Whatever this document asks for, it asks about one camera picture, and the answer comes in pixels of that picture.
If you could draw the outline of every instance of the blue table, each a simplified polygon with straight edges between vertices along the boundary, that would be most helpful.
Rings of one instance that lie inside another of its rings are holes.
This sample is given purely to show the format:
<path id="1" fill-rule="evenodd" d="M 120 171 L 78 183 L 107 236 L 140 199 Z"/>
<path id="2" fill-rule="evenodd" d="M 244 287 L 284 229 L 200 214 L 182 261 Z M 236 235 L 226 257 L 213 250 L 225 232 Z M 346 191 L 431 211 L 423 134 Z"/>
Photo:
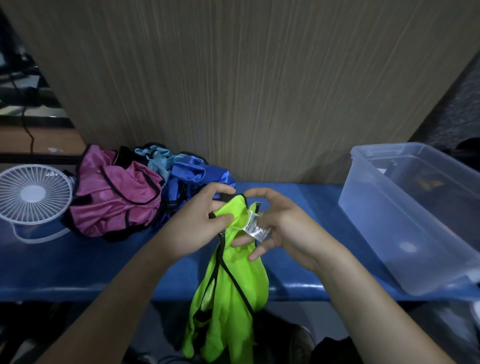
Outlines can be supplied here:
<path id="1" fill-rule="evenodd" d="M 410 296 L 398 286 L 383 263 L 338 206 L 341 185 L 239 182 L 239 193 L 252 187 L 271 187 L 295 201 L 329 233 L 343 243 L 397 301 L 480 299 L 470 285 Z M 262 201 L 262 209 L 268 209 Z M 42 244 L 19 242 L 9 223 L 0 221 L 0 301 L 86 301 L 95 298 L 155 231 L 143 231 L 110 244 L 68 233 Z M 154 301 L 188 301 L 203 279 L 216 241 L 172 266 L 159 282 Z M 270 300 L 326 301 L 317 277 L 303 269 L 283 249 L 263 258 L 270 280 Z"/>

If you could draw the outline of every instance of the fan grille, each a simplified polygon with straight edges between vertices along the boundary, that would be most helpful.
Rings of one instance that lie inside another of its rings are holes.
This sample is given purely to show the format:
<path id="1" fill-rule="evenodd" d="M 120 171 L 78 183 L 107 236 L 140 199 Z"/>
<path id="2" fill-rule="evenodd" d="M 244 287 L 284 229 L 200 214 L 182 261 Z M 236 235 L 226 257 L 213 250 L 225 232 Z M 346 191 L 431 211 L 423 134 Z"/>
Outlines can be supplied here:
<path id="1" fill-rule="evenodd" d="M 72 201 L 72 186 L 59 170 L 26 164 L 0 174 L 0 218 L 34 225 L 51 221 Z"/>

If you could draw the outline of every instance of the clothing tag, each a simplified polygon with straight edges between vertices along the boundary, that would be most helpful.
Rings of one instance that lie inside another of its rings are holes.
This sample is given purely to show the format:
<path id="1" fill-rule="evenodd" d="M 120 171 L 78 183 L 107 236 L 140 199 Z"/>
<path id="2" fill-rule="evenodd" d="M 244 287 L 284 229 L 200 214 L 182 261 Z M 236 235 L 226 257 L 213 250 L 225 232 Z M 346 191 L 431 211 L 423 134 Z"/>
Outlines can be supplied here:
<path id="1" fill-rule="evenodd" d="M 257 226 L 257 219 L 259 216 L 255 214 L 253 211 L 248 212 L 248 222 L 247 225 L 243 228 L 243 231 L 249 234 L 250 236 L 254 237 L 259 242 L 265 240 L 265 238 L 270 233 L 270 228 L 262 229 Z"/>

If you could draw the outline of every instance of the wood grain wall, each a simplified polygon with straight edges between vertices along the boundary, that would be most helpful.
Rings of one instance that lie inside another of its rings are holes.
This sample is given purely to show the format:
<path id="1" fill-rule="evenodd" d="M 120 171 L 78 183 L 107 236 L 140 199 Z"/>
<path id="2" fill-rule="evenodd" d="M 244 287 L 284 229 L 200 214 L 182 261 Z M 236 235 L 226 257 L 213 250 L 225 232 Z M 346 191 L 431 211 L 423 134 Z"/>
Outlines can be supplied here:
<path id="1" fill-rule="evenodd" d="M 0 0 L 75 127 L 239 180 L 341 182 L 480 48 L 476 0 Z"/>

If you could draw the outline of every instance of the neon green training bib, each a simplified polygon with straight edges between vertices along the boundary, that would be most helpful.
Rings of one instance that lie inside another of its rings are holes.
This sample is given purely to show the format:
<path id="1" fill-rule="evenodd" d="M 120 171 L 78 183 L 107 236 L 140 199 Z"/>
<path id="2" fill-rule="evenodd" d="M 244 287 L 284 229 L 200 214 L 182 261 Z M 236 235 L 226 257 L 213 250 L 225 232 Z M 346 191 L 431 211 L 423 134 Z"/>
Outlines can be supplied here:
<path id="1" fill-rule="evenodd" d="M 253 364 L 253 313 L 268 299 L 268 277 L 261 259 L 248 260 L 255 243 L 232 248 L 231 242 L 248 221 L 243 195 L 237 195 L 214 214 L 232 214 L 234 221 L 220 233 L 218 244 L 204 279 L 190 306 L 190 317 L 183 341 L 183 354 L 192 358 L 199 353 L 211 363 L 228 346 L 233 364 Z"/>

